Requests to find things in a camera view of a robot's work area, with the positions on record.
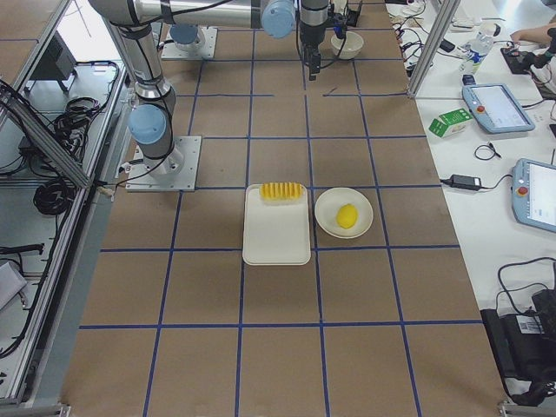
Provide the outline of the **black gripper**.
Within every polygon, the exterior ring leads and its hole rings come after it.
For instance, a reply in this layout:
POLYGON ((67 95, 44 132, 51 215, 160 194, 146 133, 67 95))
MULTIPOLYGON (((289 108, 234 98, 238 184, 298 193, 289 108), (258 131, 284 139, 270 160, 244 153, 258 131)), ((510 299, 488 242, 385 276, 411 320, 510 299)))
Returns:
POLYGON ((303 43, 302 59, 304 64, 310 69, 309 81, 314 81, 314 72, 312 70, 319 70, 321 68, 321 53, 318 47, 310 43, 303 43))

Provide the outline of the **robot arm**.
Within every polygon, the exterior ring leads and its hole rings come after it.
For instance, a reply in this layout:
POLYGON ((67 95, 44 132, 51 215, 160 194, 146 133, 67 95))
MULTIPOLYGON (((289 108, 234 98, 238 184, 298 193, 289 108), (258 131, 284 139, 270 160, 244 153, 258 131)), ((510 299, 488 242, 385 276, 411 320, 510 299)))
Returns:
POLYGON ((152 24, 227 26, 258 29, 259 1, 92 1, 91 7, 116 30, 120 53, 135 76, 138 106, 129 130, 142 151, 147 174, 168 178, 179 172, 185 156, 172 132, 175 91, 163 73, 152 24))
POLYGON ((294 31, 298 56, 311 81, 324 68, 320 45, 326 31, 346 31, 344 16, 329 1, 164 1, 161 12, 171 23, 262 29, 276 39, 294 31))

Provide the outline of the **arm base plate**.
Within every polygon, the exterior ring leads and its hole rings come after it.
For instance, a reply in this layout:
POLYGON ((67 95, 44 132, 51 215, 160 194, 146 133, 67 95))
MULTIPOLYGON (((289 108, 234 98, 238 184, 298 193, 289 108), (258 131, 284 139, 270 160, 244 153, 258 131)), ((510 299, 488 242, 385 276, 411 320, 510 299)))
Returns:
POLYGON ((175 24, 162 46, 162 60, 208 60, 215 54, 217 28, 175 24))
POLYGON ((125 183, 126 190, 129 192, 194 191, 201 146, 200 136, 176 136, 173 152, 160 166, 148 174, 157 162, 144 159, 140 147, 136 145, 134 158, 142 159, 142 162, 133 164, 127 170, 129 177, 125 183))

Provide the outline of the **person forearm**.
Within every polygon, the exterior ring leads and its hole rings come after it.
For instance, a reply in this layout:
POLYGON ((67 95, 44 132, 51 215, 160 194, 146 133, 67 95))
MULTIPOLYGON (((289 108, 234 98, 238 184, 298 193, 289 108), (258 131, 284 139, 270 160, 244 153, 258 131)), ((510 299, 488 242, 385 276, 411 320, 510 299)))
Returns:
POLYGON ((548 31, 555 27, 555 23, 549 23, 543 26, 530 29, 517 30, 511 34, 511 40, 514 43, 530 42, 538 44, 547 44, 551 42, 551 37, 548 35, 548 31))

